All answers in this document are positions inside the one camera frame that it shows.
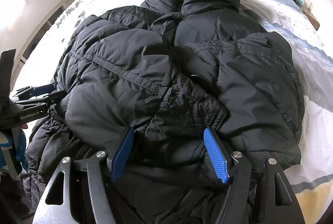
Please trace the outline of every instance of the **window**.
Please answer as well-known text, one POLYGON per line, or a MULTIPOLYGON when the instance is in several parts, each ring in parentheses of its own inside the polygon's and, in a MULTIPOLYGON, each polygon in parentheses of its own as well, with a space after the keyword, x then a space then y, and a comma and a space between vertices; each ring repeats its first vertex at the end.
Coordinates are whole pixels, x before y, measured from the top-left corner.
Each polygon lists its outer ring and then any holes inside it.
POLYGON ((10 27, 19 17, 25 0, 0 0, 0 29, 10 27))

